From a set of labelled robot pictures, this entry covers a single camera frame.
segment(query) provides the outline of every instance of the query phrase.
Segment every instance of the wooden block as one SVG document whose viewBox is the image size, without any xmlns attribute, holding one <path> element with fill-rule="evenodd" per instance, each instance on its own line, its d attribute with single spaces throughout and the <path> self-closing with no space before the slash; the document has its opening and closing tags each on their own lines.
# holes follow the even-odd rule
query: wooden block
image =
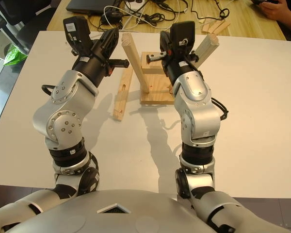
<svg viewBox="0 0 291 233">
<path fill-rule="evenodd" d="M 169 78 L 165 74 L 146 74 L 150 92 L 141 90 L 140 104 L 173 104 L 174 96 L 169 93 Z"/>
<path fill-rule="evenodd" d="M 141 89 L 144 92 L 149 93 L 149 83 L 147 82 L 145 75 L 142 71 L 140 57 L 138 55 L 138 51 L 130 33 L 124 33 L 122 35 L 122 47 L 129 59 L 132 68 L 136 73 L 136 76 L 140 82 Z"/>
<path fill-rule="evenodd" d="M 228 25 L 230 25 L 230 24 L 231 24 L 230 21 L 225 21 L 219 27 L 217 27 L 216 30 L 213 31 L 213 33 L 216 35 L 219 34 L 221 31 L 223 31 L 225 28 L 227 28 Z"/>
<path fill-rule="evenodd" d="M 144 74 L 165 74 L 162 61 L 155 61 L 148 64 L 146 62 L 146 56 L 153 54 L 154 56 L 159 55 L 160 52 L 142 52 L 141 53 L 141 67 Z"/>
<path fill-rule="evenodd" d="M 132 66 L 124 69 L 114 103 L 113 118 L 122 120 L 125 112 L 126 102 L 132 78 Z"/>
<path fill-rule="evenodd" d="M 209 29 L 209 27 L 210 27 L 210 22 L 211 22 L 211 21 L 212 21 L 211 18 L 207 18 L 207 19 L 205 20 L 205 25 L 203 26 L 202 32 L 204 32 L 204 33 L 207 33 L 207 32 L 208 32 L 208 29 Z"/>
<path fill-rule="evenodd" d="M 196 68 L 199 66 L 215 51 L 215 49 L 219 46 L 219 40 L 216 34 L 208 34 L 205 39 L 200 43 L 198 48 L 194 51 L 194 53 L 198 56 L 199 60 L 193 65 Z"/>
<path fill-rule="evenodd" d="M 209 33 L 213 33 L 214 30 L 217 29 L 217 27 L 219 27 L 222 23 L 224 23 L 225 20 L 218 20 L 216 21 L 209 29 L 208 32 Z"/>
</svg>

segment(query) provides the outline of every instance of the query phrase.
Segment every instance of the wooden plank with holes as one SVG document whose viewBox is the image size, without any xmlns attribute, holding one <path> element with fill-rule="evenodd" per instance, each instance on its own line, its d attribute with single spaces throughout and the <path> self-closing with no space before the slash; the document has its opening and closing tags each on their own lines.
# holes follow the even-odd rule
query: wooden plank with holes
<svg viewBox="0 0 291 233">
<path fill-rule="evenodd" d="M 162 61 L 155 61 L 148 64 L 146 62 L 147 55 L 159 55 L 160 52 L 142 52 L 141 53 L 141 67 L 144 74 L 164 74 Z"/>
<path fill-rule="evenodd" d="M 114 102 L 113 118 L 116 120 L 123 119 L 131 78 L 132 78 L 132 67 L 129 66 L 123 71 L 120 85 L 118 87 L 117 96 Z"/>
<path fill-rule="evenodd" d="M 229 25 L 231 24 L 230 21 L 225 21 L 224 23 L 222 23 L 219 27 L 217 27 L 213 33 L 214 34 L 219 34 L 221 31 L 223 31 L 225 28 L 227 28 Z"/>
<path fill-rule="evenodd" d="M 141 91 L 140 104 L 173 104 L 174 96 L 169 93 L 169 78 L 165 74 L 145 74 L 150 92 Z"/>
</svg>

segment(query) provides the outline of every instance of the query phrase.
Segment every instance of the human hand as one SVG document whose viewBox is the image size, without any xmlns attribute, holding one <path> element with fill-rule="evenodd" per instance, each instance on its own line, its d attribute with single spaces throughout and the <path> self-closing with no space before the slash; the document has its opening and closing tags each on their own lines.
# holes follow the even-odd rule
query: human hand
<svg viewBox="0 0 291 233">
<path fill-rule="evenodd" d="M 278 4 L 262 2 L 259 7 L 261 11 L 272 20 L 284 21 L 291 12 L 287 6 L 286 0 L 278 0 Z"/>
</svg>

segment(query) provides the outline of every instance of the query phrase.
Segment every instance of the person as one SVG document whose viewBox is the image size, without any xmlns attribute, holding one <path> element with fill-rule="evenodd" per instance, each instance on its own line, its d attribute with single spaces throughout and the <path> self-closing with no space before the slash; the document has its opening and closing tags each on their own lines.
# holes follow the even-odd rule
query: person
<svg viewBox="0 0 291 233">
<path fill-rule="evenodd" d="M 259 7 L 269 19 L 279 22 L 282 32 L 291 40 L 291 0 L 278 0 L 278 4 L 265 1 Z"/>
</svg>

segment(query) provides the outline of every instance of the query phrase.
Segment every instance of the wooden stick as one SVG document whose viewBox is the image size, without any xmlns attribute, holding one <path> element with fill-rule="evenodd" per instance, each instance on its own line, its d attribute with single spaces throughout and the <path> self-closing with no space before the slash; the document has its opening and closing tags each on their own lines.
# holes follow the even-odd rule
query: wooden stick
<svg viewBox="0 0 291 233">
<path fill-rule="evenodd" d="M 204 24 L 204 26 L 203 26 L 202 32 L 204 32 L 204 33 L 207 33 L 207 32 L 208 32 L 208 29 L 209 29 L 209 27 L 210 27 L 210 23 L 211 23 L 211 21 L 212 21 L 211 18 L 207 18 L 207 19 L 205 20 L 205 24 Z"/>
<path fill-rule="evenodd" d="M 195 50 L 195 54 L 198 56 L 199 60 L 193 65 L 198 68 L 219 46 L 219 40 L 215 34 L 208 34 L 202 43 Z"/>
<path fill-rule="evenodd" d="M 138 55 L 134 40 L 130 33 L 124 33 L 122 35 L 122 47 L 129 59 L 132 68 L 136 73 L 136 76 L 140 82 L 141 89 L 144 92 L 149 93 L 149 83 L 147 82 L 146 77 L 142 72 L 140 57 Z"/>
<path fill-rule="evenodd" d="M 208 29 L 208 32 L 209 33 L 213 33 L 214 30 L 217 29 L 217 27 L 219 27 L 225 20 L 219 20 L 219 21 L 216 21 L 209 29 Z"/>
<path fill-rule="evenodd" d="M 230 25 L 231 22 L 229 21 L 225 21 L 223 24 L 221 24 L 219 27 L 216 28 L 216 30 L 213 31 L 214 34 L 219 34 L 221 31 L 223 31 L 225 28 L 228 27 L 228 25 Z"/>
<path fill-rule="evenodd" d="M 126 102 L 129 93 L 129 87 L 132 77 L 132 67 L 124 69 L 114 103 L 113 118 L 122 120 L 125 112 Z"/>
</svg>

